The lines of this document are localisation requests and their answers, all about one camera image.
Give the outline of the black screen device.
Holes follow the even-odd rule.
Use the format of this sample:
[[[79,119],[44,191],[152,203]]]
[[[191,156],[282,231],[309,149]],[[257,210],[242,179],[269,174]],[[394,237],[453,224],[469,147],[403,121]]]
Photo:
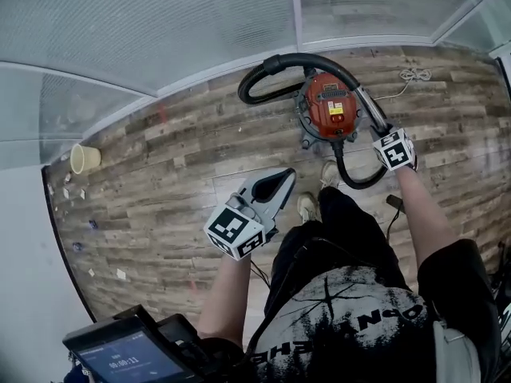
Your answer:
[[[101,383],[202,381],[141,305],[71,332],[62,343]]]

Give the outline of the red vacuum cleaner body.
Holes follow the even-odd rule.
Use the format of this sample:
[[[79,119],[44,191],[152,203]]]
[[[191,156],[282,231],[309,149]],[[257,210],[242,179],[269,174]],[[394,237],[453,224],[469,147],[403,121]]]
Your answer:
[[[310,71],[295,95],[303,130],[302,148],[318,142],[354,142],[362,108],[345,83],[329,73]]]

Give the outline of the person's right forearm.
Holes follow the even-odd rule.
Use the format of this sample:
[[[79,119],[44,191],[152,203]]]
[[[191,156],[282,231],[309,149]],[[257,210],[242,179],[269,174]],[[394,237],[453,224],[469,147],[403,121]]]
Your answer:
[[[458,237],[417,172],[402,167],[394,173],[402,194],[417,266],[420,267],[428,257],[455,243]]]

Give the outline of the beige paper cup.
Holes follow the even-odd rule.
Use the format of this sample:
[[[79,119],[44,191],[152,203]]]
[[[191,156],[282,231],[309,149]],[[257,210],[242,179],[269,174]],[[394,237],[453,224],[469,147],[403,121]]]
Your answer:
[[[75,144],[71,149],[69,161],[73,173],[80,175],[101,164],[101,152],[97,148]]]

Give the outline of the person's left forearm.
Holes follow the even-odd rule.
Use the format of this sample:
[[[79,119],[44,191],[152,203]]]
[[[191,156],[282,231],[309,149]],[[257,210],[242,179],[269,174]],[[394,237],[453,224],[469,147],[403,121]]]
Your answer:
[[[236,261],[225,255],[221,259],[200,313],[197,331],[201,338],[222,338],[243,347],[250,274],[249,258]]]

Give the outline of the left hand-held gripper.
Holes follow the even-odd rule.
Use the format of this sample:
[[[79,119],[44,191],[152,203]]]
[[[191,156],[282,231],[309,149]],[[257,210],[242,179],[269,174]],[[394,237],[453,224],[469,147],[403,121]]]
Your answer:
[[[269,168],[251,176],[245,188],[217,206],[204,225],[211,244],[234,260],[262,247],[275,234],[275,216],[295,181],[294,168]]]

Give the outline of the black device mount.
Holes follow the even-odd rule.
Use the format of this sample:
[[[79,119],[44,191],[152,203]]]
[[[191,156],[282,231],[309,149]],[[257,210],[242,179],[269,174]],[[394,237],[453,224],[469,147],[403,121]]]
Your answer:
[[[157,330],[172,347],[172,355],[185,368],[172,383],[243,383],[243,350],[223,338],[201,338],[182,314],[158,321]]]

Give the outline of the person's beige shoe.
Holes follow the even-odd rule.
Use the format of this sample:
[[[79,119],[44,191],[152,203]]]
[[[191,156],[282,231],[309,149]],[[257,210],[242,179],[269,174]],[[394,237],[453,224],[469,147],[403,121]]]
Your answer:
[[[297,212],[302,223],[320,220],[318,201],[310,192],[304,192],[299,195]]]
[[[320,176],[321,189],[339,188],[341,181],[337,164],[333,160],[328,160],[324,165]]]

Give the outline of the person's black white print shirt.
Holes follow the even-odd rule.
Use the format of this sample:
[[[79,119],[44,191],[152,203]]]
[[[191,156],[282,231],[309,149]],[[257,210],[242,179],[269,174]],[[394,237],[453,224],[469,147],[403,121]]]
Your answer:
[[[252,354],[253,383],[468,381],[469,366],[437,355],[441,327],[457,330],[493,383],[500,350],[497,307],[477,245],[461,239],[428,257],[418,292],[371,267],[314,277],[286,302]]]

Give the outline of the person's black shorts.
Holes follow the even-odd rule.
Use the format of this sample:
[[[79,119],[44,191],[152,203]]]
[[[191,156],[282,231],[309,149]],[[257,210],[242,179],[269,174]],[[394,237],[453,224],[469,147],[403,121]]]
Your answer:
[[[333,187],[319,192],[321,220],[293,227],[283,238],[271,271],[268,301],[284,286],[296,292],[335,268],[375,267],[391,286],[406,287],[394,250],[372,215]]]

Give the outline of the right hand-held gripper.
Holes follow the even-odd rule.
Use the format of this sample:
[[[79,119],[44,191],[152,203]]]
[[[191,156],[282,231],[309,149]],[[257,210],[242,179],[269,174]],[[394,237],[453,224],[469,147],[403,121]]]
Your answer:
[[[389,171],[402,167],[409,167],[417,170],[418,158],[412,140],[408,137],[403,128],[394,129],[384,136],[372,124],[370,125],[370,136],[373,141],[373,149],[381,164]]]

